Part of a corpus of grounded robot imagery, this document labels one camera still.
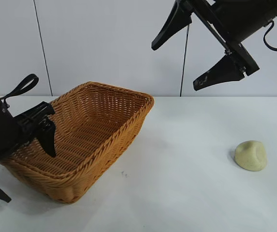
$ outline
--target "table surface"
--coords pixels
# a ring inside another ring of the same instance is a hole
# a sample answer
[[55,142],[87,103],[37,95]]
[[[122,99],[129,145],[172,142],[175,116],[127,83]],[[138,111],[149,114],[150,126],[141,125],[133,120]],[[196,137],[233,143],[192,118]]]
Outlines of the table surface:
[[[52,97],[15,97],[13,115]],[[82,199],[63,205],[0,166],[0,232],[277,232],[277,98],[157,97],[129,149]],[[240,168],[262,141],[268,165]]]

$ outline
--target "basket rim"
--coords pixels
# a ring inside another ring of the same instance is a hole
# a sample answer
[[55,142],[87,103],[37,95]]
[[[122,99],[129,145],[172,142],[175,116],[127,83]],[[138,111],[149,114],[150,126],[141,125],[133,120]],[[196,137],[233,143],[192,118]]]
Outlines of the basket rim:
[[99,160],[102,157],[102,154],[107,151],[109,147],[113,144],[114,141],[116,141],[119,136],[129,127],[131,127],[137,119],[140,118],[140,115],[145,112],[143,115],[147,115],[147,113],[151,110],[151,108],[154,105],[154,99],[151,95],[147,93],[137,92],[130,89],[125,89],[122,87],[116,87],[111,86],[108,84],[103,84],[99,82],[86,82],[84,84],[78,85],[77,87],[73,88],[69,92],[61,95],[60,97],[56,98],[55,100],[51,101],[51,104],[62,104],[65,100],[67,100],[67,96],[74,94],[75,92],[79,91],[82,88],[86,88],[89,86],[96,86],[96,87],[103,87],[108,89],[113,89],[121,92],[128,92],[131,95],[140,96],[143,98],[146,98],[146,103],[142,108],[140,108],[137,112],[135,112],[125,123],[122,124],[122,126],[115,131],[112,135],[109,136],[107,140],[105,140],[104,143],[101,144],[87,159],[82,161],[74,170],[63,173],[63,174],[51,174],[50,172],[43,171],[37,167],[31,166],[28,163],[25,163],[24,161],[15,158],[15,157],[9,157],[6,159],[5,163],[7,162],[14,162],[18,166],[23,166],[24,168],[29,169],[32,172],[35,172],[37,175],[41,175],[43,178],[48,179],[54,179],[54,180],[60,180],[60,181],[66,181],[67,179],[71,178],[73,175],[76,175],[80,173],[81,175],[84,172],[81,172],[83,169],[91,169],[96,163],[97,160]]

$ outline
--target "woven basket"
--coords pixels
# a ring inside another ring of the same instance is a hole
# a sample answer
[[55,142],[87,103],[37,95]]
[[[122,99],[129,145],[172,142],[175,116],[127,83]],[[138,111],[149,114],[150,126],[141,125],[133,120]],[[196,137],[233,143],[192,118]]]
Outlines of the woven basket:
[[52,199],[76,202],[132,143],[153,103],[144,93],[82,84],[51,102],[56,158],[34,140],[0,163]]

